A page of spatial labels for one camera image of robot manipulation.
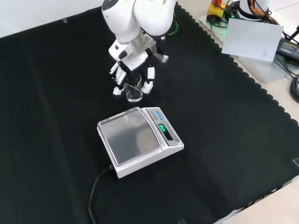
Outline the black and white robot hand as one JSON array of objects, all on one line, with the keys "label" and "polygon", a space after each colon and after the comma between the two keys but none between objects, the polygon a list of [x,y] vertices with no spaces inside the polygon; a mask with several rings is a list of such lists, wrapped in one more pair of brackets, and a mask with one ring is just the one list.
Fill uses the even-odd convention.
[{"label": "black and white robot hand", "polygon": [[109,71],[114,81],[114,95],[121,95],[126,77],[142,66],[156,51],[156,42],[152,38],[147,40],[140,48],[135,48],[130,43],[120,43],[117,40],[113,42],[108,52],[115,60],[115,64]]}]

